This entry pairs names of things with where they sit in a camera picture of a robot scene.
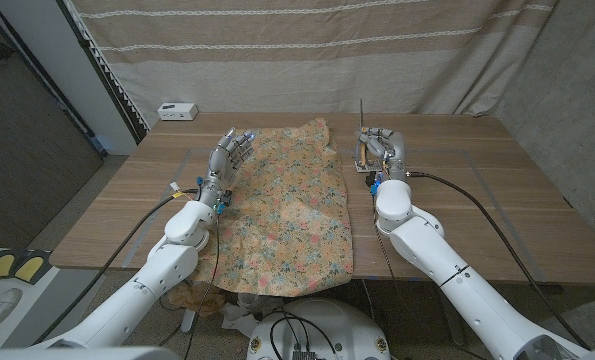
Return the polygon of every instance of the floral fabric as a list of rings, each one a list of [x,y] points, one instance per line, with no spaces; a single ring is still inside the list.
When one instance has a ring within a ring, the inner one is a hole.
[[[346,184],[326,122],[252,131],[255,152],[239,169],[232,205],[220,216],[215,286],[299,296],[350,281]],[[211,233],[194,280],[210,281],[216,240]]]

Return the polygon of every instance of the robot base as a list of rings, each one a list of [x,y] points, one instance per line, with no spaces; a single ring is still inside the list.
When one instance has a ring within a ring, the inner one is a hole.
[[[384,333],[375,322],[361,311],[342,302],[323,298],[310,298],[294,301],[284,310],[302,317],[317,325],[336,347],[337,357],[344,360],[388,360],[390,352]],[[268,315],[253,331],[248,346],[248,360],[276,359],[270,344],[270,328],[284,315],[273,313]],[[297,343],[295,337],[284,320],[275,326],[273,340],[283,359],[293,359],[293,351]],[[306,351],[306,335],[297,320],[290,320],[301,351]],[[310,351],[316,359],[335,359],[330,345],[324,336],[314,327],[304,322],[310,338]]]

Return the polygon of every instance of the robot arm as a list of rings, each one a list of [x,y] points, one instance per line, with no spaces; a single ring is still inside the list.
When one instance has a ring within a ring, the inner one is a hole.
[[[401,139],[389,130],[368,129],[359,134],[368,149],[382,156],[393,180],[377,189],[377,228],[390,237],[397,252],[430,277],[475,331],[495,359],[576,359],[588,354],[582,347],[543,329],[517,312],[444,240],[441,223],[411,202],[411,189],[393,171],[388,149],[380,148],[378,135]],[[403,169],[399,161],[396,169]]]
[[[157,299],[190,276],[208,242],[207,227],[223,209],[226,189],[253,152],[254,135],[246,132],[233,139],[234,132],[231,128],[211,152],[199,198],[187,202],[168,221],[165,235],[150,250],[141,270],[75,328],[34,348],[121,345]]]

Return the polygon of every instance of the small white device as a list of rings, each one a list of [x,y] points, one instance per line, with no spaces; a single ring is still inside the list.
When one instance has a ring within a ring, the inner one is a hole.
[[[192,120],[198,111],[195,103],[163,103],[157,113],[162,120]]]

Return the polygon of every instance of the striped curtain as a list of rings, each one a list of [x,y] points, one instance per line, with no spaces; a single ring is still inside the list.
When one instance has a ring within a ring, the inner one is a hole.
[[[71,0],[149,123],[203,112],[481,114],[556,0]]]

